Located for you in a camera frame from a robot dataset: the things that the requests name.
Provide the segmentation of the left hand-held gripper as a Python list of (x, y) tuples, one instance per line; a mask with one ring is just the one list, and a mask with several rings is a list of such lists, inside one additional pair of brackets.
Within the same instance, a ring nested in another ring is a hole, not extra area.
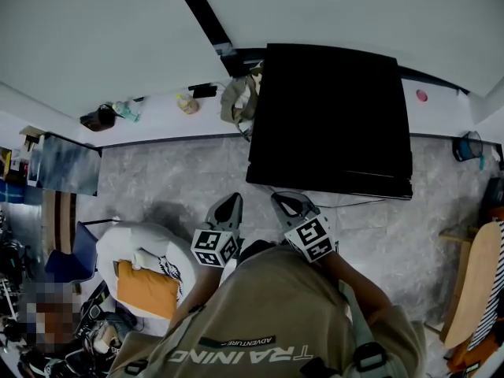
[(235, 192), (214, 203), (195, 230), (191, 252), (202, 266), (224, 268), (239, 252), (243, 197)]

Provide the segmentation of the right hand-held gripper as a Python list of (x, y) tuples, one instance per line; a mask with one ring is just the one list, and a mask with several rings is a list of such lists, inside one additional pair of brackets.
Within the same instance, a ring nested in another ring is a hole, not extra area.
[[(309, 263), (337, 251), (326, 216), (306, 195), (298, 192), (272, 193), (272, 208), (284, 231), (284, 238)], [(301, 217), (294, 224), (295, 216)]]

